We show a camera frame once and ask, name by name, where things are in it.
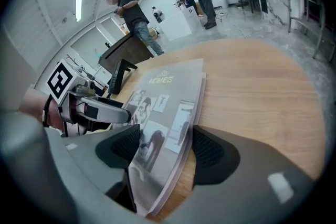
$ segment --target sneaker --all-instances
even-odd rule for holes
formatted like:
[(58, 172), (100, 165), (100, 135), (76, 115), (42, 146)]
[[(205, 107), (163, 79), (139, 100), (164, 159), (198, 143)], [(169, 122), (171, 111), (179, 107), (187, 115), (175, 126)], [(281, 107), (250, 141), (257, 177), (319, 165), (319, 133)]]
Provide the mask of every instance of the sneaker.
[(210, 23), (207, 26), (205, 26), (205, 29), (206, 30), (211, 29), (211, 28), (215, 27), (216, 25), (217, 25), (216, 23)]

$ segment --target black stand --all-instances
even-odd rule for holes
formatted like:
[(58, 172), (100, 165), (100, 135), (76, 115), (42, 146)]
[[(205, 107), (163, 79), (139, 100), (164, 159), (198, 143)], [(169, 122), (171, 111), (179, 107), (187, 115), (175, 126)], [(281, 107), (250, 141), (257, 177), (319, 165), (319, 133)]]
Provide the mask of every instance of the black stand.
[(115, 68), (114, 74), (112, 74), (112, 78), (110, 80), (110, 85), (109, 85), (109, 94), (107, 95), (107, 98), (110, 98), (111, 94), (119, 94), (121, 90), (121, 83), (122, 79), (124, 77), (125, 71), (130, 72), (131, 69), (137, 69), (138, 67), (135, 66), (134, 64), (121, 59)]

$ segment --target wooden table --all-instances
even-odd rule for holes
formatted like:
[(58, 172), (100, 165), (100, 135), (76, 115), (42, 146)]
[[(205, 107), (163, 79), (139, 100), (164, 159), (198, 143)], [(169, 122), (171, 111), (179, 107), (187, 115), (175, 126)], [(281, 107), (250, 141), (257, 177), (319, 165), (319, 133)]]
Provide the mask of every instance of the wooden table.
[[(317, 179), (324, 163), (321, 105), (303, 70), (276, 47), (253, 39), (223, 39), (164, 54), (137, 64), (116, 100), (126, 102), (151, 68), (203, 58), (207, 73), (199, 125), (265, 142)], [(156, 216), (169, 215), (192, 190), (195, 155)]]

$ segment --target white shirt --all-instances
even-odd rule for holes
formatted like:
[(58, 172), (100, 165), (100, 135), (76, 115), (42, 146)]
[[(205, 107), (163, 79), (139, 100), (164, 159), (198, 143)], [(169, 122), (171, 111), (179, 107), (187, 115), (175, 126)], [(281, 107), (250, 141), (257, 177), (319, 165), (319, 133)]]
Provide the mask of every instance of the white shirt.
[(154, 13), (157, 13), (158, 15), (160, 15), (161, 11), (158, 10), (157, 8), (155, 8), (155, 9), (153, 10), (153, 14), (154, 14)]

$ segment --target ceiling light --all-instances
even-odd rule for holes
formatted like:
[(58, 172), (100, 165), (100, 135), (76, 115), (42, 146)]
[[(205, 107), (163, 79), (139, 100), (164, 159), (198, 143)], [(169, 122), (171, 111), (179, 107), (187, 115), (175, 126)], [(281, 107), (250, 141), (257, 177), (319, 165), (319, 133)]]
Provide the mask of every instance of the ceiling light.
[(76, 0), (76, 21), (78, 22), (79, 20), (82, 19), (82, 0)]

